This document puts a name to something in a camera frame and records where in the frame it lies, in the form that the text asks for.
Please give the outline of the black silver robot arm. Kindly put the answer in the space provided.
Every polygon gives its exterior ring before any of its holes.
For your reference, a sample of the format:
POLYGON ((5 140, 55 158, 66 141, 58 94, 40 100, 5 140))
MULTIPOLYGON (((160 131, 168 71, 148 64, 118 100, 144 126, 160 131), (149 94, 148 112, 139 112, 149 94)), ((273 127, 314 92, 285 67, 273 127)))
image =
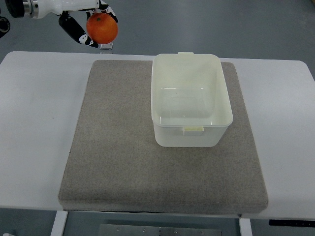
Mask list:
POLYGON ((112 43, 118 35, 117 16, 103 0, 6 0, 5 4, 13 18, 58 15, 61 28, 79 44, 98 48, 112 43), (86 13, 86 29, 70 16, 75 11, 86 13))

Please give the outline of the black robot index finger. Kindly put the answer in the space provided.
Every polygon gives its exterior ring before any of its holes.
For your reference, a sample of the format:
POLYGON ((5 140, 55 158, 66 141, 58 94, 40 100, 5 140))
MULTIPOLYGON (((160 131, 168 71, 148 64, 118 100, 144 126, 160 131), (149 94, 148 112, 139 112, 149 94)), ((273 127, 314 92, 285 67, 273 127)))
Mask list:
POLYGON ((111 16, 116 23, 118 23, 118 18, 116 14, 114 13, 113 9, 107 4, 105 1, 99 1, 98 2, 98 8, 94 10, 94 13, 105 13, 111 16))

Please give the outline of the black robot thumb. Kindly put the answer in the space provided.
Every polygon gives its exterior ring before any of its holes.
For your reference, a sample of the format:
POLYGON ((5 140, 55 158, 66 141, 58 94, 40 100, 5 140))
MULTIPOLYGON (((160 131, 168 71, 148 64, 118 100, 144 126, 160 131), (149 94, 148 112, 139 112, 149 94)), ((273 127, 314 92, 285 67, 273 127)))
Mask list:
POLYGON ((68 11, 62 12, 59 17, 59 25, 75 42, 98 48, 98 44, 87 35, 80 24, 70 16, 68 11))

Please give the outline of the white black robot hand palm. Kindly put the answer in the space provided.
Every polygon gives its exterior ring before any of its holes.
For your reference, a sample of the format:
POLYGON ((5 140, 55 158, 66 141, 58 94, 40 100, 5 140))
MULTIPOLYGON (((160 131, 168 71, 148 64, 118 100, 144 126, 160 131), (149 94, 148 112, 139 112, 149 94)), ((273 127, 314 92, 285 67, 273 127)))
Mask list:
POLYGON ((49 13, 61 15, 64 11, 81 11, 96 9, 98 0, 38 0, 36 18, 41 19, 49 13))

